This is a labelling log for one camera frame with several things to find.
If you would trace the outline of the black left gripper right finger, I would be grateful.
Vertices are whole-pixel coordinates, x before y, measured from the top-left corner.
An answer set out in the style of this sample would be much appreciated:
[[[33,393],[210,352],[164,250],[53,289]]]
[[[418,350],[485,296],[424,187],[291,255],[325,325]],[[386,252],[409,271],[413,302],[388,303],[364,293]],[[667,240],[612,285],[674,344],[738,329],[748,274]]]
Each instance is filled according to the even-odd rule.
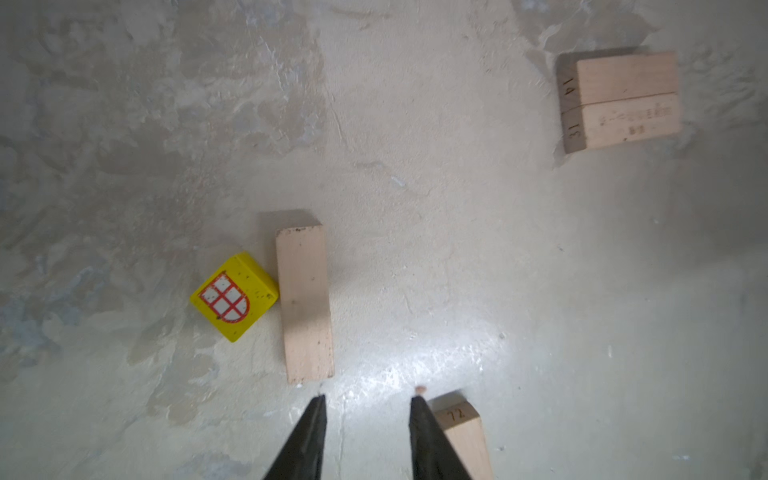
[[[411,399],[409,432],[415,480],[471,479],[426,400],[421,396]]]

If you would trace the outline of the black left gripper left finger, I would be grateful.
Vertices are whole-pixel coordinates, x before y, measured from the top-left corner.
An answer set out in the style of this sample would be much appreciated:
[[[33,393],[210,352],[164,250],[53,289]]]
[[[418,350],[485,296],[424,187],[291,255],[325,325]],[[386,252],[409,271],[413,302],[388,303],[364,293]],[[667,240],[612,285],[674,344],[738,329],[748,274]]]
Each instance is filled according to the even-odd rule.
[[[320,480],[327,429],[326,396],[311,399],[264,480]]]

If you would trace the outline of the plain wood block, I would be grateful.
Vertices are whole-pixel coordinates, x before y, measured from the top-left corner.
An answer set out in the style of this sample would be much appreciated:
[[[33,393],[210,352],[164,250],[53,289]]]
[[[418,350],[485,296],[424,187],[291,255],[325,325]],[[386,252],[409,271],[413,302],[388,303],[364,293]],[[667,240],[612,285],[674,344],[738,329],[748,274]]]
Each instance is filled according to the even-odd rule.
[[[672,51],[563,54],[557,59],[555,73],[561,113],[679,90],[678,59]]]
[[[278,231],[276,254],[287,380],[328,379],[335,365],[324,228]]]
[[[475,407],[463,401],[436,411],[435,416],[470,477],[493,480],[484,427]]]

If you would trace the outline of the yellow window toy cube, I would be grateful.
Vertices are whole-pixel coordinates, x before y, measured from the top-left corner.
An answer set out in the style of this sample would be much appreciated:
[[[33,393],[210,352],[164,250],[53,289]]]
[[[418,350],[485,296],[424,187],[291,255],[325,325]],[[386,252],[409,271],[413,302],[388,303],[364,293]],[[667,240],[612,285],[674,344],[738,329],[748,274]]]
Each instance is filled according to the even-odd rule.
[[[234,343],[279,299],[278,284],[247,252],[229,258],[190,303]]]

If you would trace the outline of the engraved wood block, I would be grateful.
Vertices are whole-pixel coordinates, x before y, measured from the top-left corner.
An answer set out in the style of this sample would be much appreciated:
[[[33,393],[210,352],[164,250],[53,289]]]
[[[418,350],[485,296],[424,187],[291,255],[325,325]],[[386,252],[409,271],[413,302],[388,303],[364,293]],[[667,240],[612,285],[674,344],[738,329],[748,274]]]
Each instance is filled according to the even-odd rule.
[[[682,130],[678,94],[594,103],[561,116],[566,154],[674,135]]]

